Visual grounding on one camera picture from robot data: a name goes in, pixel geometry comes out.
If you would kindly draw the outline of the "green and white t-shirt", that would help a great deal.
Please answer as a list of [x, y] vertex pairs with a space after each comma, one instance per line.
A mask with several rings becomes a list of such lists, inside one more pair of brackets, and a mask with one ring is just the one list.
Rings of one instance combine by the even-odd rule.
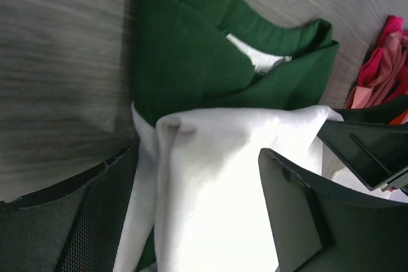
[[244, 0], [137, 0], [131, 111], [140, 137], [115, 271], [278, 266], [258, 172], [268, 147], [316, 174], [339, 44]]

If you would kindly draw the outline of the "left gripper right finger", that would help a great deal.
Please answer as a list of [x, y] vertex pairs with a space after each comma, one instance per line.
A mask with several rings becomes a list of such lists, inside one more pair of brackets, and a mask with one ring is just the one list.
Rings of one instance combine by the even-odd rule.
[[270, 149], [258, 158], [281, 271], [406, 271], [407, 205], [341, 186]]

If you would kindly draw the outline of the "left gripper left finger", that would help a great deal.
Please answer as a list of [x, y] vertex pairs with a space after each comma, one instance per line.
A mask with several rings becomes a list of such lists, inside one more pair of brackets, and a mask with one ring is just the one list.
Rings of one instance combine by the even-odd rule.
[[112, 271], [137, 161], [133, 145], [53, 186], [1, 202], [1, 271]]

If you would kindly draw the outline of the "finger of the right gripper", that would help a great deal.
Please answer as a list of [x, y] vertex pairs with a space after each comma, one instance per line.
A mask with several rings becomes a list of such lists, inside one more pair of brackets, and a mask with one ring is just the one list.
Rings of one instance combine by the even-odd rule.
[[399, 96], [387, 103], [360, 109], [337, 109], [345, 122], [365, 122], [369, 124], [389, 124], [407, 111], [407, 95]]
[[327, 120], [318, 137], [370, 191], [407, 191], [407, 125]]

